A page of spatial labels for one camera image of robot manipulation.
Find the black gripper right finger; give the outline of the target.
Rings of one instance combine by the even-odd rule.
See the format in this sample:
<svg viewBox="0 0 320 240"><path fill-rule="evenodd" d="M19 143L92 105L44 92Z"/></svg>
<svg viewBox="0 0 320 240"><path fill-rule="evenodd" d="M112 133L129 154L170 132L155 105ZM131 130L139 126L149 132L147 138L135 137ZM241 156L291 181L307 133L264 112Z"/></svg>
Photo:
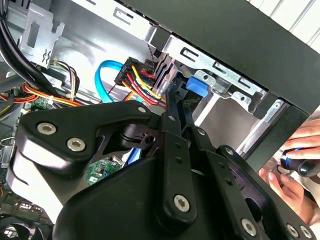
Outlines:
<svg viewBox="0 0 320 240"><path fill-rule="evenodd" d="M190 141L198 218L190 240L315 240L317 207L306 224L232 148L212 146L191 111L178 106L183 135ZM291 176L306 188L296 175Z"/></svg>

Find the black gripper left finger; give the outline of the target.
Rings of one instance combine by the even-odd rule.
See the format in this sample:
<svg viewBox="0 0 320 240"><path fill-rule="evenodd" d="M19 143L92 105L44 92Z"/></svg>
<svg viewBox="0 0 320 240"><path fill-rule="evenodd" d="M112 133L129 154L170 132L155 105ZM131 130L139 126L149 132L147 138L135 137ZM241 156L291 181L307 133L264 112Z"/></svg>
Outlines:
<svg viewBox="0 0 320 240"><path fill-rule="evenodd" d="M45 182L54 192L66 191L90 163L134 147L142 149L137 161L177 156L189 158L191 166L190 143L179 115L183 102L172 94L166 102L162 115L134 100L26 114L16 133L16 158L50 173Z"/></svg>

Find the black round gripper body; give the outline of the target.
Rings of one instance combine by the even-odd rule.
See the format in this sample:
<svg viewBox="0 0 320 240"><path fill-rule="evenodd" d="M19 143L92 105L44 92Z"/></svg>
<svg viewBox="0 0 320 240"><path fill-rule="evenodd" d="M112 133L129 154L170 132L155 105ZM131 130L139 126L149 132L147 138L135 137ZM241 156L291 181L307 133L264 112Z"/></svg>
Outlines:
<svg viewBox="0 0 320 240"><path fill-rule="evenodd" d="M192 171L188 157L148 157L77 193L54 226L55 240L238 240L219 176Z"/></svg>

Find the person's left hand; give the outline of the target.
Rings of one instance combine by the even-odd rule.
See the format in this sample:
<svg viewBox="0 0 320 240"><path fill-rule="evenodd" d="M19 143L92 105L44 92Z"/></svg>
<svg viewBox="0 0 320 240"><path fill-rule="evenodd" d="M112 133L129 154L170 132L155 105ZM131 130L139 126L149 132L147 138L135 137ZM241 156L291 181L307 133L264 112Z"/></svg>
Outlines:
<svg viewBox="0 0 320 240"><path fill-rule="evenodd" d="M317 204L305 196L304 188L291 176L280 174L279 180L272 172L261 168L258 175L307 224L314 216Z"/></svg>

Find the person's right hand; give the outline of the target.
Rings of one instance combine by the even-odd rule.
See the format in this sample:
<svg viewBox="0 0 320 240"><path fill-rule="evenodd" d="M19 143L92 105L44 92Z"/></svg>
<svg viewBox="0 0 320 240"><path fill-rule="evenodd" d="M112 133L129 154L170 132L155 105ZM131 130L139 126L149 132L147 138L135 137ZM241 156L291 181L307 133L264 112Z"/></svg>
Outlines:
<svg viewBox="0 0 320 240"><path fill-rule="evenodd" d="M286 156L292 159L320 158L320 122L310 121L298 128L284 143Z"/></svg>

